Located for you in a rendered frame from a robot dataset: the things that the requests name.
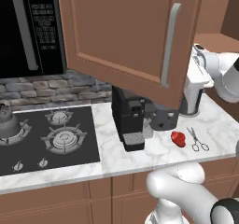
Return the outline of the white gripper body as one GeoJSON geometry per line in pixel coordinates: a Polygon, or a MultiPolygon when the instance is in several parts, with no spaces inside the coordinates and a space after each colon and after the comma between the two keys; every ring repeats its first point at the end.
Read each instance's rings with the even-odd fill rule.
{"type": "Polygon", "coordinates": [[[201,56],[191,55],[186,76],[186,87],[190,90],[212,88],[214,80],[204,68],[201,56]]]}

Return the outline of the brown base cabinet door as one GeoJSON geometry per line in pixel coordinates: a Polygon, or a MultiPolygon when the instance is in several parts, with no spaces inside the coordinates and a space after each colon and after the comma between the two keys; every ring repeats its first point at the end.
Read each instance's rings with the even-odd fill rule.
{"type": "Polygon", "coordinates": [[[111,178],[111,224],[145,224],[156,205],[146,187],[147,175],[148,172],[141,172],[111,178]]]}
{"type": "Polygon", "coordinates": [[[204,186],[218,199],[232,197],[239,186],[239,158],[202,162],[204,186]]]}

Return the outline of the small grey burner grate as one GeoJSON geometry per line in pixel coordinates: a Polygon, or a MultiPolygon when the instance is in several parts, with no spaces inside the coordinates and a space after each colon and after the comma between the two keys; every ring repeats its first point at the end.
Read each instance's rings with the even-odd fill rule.
{"type": "Polygon", "coordinates": [[[51,110],[49,114],[46,115],[46,118],[50,125],[61,126],[65,125],[72,118],[73,113],[69,111],[68,108],[58,110],[51,110]]]}

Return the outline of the large grey burner grate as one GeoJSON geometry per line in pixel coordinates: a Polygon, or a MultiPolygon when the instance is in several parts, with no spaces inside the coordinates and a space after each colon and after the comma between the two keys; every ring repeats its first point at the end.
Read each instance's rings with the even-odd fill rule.
{"type": "Polygon", "coordinates": [[[54,154],[65,155],[79,149],[87,133],[82,132],[78,127],[79,125],[76,127],[63,126],[55,130],[49,128],[48,136],[41,138],[46,145],[46,150],[54,154]]]}

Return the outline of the steel and white canister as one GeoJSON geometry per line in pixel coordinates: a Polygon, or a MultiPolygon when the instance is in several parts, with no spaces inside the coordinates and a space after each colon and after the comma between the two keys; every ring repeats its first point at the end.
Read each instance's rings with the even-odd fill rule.
{"type": "Polygon", "coordinates": [[[184,117],[196,117],[199,114],[199,104],[201,102],[203,89],[185,88],[183,98],[179,108],[179,114],[184,117]]]}

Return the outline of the grey scissors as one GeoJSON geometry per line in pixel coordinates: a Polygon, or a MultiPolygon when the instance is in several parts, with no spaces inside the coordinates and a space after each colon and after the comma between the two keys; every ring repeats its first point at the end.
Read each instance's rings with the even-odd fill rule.
{"type": "Polygon", "coordinates": [[[193,144],[191,145],[193,151],[199,152],[200,149],[202,149],[203,151],[208,151],[209,150],[209,146],[205,143],[202,143],[198,139],[198,137],[197,137],[193,128],[188,128],[188,132],[190,133],[190,135],[193,138],[193,144]]]}

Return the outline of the red round food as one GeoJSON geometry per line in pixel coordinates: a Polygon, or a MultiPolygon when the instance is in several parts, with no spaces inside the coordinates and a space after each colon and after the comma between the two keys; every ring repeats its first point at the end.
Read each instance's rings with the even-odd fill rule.
{"type": "Polygon", "coordinates": [[[171,139],[178,147],[184,147],[186,145],[186,143],[185,143],[185,140],[186,140],[185,134],[183,134],[181,132],[173,131],[171,133],[171,139]]]}

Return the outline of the black coffee machine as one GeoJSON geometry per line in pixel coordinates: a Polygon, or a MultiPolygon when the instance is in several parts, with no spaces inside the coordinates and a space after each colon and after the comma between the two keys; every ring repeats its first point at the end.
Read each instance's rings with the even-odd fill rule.
{"type": "Polygon", "coordinates": [[[177,125],[179,110],[164,107],[131,91],[112,87],[112,116],[119,140],[127,152],[143,150],[143,131],[170,131],[177,125]]]}

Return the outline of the black hob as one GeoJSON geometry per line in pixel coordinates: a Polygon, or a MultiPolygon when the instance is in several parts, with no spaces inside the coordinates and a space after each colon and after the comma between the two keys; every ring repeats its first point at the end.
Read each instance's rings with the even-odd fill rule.
{"type": "Polygon", "coordinates": [[[27,119],[28,125],[32,129],[21,142],[11,146],[0,146],[0,176],[98,162],[100,157],[91,108],[79,106],[68,107],[68,109],[73,113],[73,116],[69,122],[61,126],[49,124],[46,115],[51,110],[17,113],[15,116],[19,122],[24,122],[27,119]],[[46,150],[46,145],[41,138],[48,136],[49,128],[55,130],[63,126],[76,127],[77,125],[82,132],[87,133],[79,149],[65,155],[54,154],[46,150]],[[45,168],[40,168],[38,164],[43,158],[48,161],[48,165],[45,168]],[[23,168],[14,172],[13,166],[18,161],[21,161],[23,168]]]}

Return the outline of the black microwave oven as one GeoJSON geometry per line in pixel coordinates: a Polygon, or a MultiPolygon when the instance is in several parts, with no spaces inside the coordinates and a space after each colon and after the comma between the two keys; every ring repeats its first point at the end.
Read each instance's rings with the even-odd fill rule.
{"type": "Polygon", "coordinates": [[[66,71],[59,0],[23,0],[38,69],[28,68],[12,0],[0,0],[0,78],[66,71]]]}

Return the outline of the grey kettle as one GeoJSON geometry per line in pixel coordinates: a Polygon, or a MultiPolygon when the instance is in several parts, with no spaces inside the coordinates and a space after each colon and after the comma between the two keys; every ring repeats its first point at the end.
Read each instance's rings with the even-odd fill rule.
{"type": "Polygon", "coordinates": [[[15,136],[20,130],[20,122],[12,113],[11,107],[0,103],[0,138],[15,136]]]}

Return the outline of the brown drawer front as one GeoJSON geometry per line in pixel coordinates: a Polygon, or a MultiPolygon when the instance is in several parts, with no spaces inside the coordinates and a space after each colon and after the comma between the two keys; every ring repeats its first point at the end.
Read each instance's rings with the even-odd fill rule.
{"type": "Polygon", "coordinates": [[[0,195],[0,224],[80,224],[89,199],[87,182],[0,195]]]}

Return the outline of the brown wall cabinet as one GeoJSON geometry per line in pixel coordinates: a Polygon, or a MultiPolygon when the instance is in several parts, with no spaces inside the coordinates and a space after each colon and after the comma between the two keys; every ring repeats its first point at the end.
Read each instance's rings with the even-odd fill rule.
{"type": "Polygon", "coordinates": [[[203,0],[194,42],[214,52],[239,52],[239,0],[203,0]]]}

